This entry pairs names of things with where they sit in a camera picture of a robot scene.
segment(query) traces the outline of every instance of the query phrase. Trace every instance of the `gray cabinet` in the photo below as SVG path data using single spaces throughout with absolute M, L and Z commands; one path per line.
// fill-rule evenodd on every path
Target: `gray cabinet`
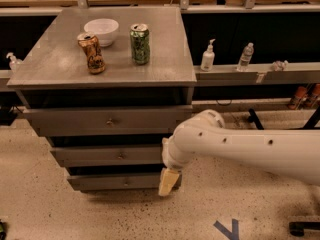
M 84 24 L 113 18 L 119 37 L 102 48 L 107 69 L 90 75 L 76 37 Z M 129 27 L 150 28 L 150 62 L 131 60 Z M 157 188 L 162 138 L 191 117 L 196 83 L 178 8 L 64 9 L 8 87 L 46 137 L 74 190 Z

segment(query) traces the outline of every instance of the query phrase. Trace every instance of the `gray tabletop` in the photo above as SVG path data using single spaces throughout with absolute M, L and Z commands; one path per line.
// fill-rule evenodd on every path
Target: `gray tabletop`
M 102 48 L 106 70 L 91 75 L 77 36 L 93 19 L 119 22 L 117 40 Z M 146 23 L 150 29 L 150 62 L 135 65 L 131 58 L 130 26 Z M 19 89 L 193 86 L 196 78 L 185 30 L 177 7 L 66 8 L 46 30 L 8 87 Z

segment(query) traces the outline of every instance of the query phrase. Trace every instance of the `white bottle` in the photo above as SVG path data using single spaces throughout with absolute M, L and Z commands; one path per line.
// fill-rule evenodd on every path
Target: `white bottle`
M 247 71 L 253 52 L 254 52 L 253 43 L 249 43 L 246 47 L 244 47 L 238 66 L 237 66 L 237 71 L 239 72 Z
M 14 54 L 12 52 L 9 52 L 7 54 L 7 59 L 10 58 L 10 63 L 9 63 L 9 67 L 12 70 L 17 69 L 17 65 L 22 63 L 22 60 L 17 59 L 16 56 L 14 56 Z
M 208 49 L 203 53 L 200 68 L 204 71 L 210 71 L 212 69 L 212 64 L 215 56 L 213 52 L 213 45 L 212 45 L 214 41 L 215 39 L 210 40 Z

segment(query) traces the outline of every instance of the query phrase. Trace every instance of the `drawer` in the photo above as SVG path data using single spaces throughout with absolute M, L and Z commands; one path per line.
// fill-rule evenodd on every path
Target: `drawer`
M 67 180 L 74 190 L 80 191 L 159 188 L 163 165 L 145 165 L 144 167 L 149 169 L 143 170 L 141 166 L 137 166 L 137 169 L 131 168 L 129 172 L 128 167 L 125 167 L 126 169 L 122 167 L 118 169 L 119 173 L 110 172 L 109 167 L 99 167 L 96 174 L 89 172 L 87 175 L 86 170 L 80 168 L 80 170 L 73 170 Z M 180 185 L 181 176 L 175 188 Z
M 191 113 L 189 105 L 24 111 L 39 136 L 171 133 Z
M 54 148 L 51 153 L 61 167 L 162 163 L 160 144 Z

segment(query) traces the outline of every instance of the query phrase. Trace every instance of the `can lid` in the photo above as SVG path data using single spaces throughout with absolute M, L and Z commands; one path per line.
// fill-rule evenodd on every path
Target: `can lid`
M 77 39 L 78 39 L 78 41 L 85 41 L 85 40 L 92 39 L 94 36 L 95 35 L 93 32 L 83 32 L 78 35 Z
M 136 23 L 131 26 L 131 30 L 143 32 L 143 31 L 148 30 L 148 26 L 147 26 L 147 24 L 144 24 L 144 23 Z

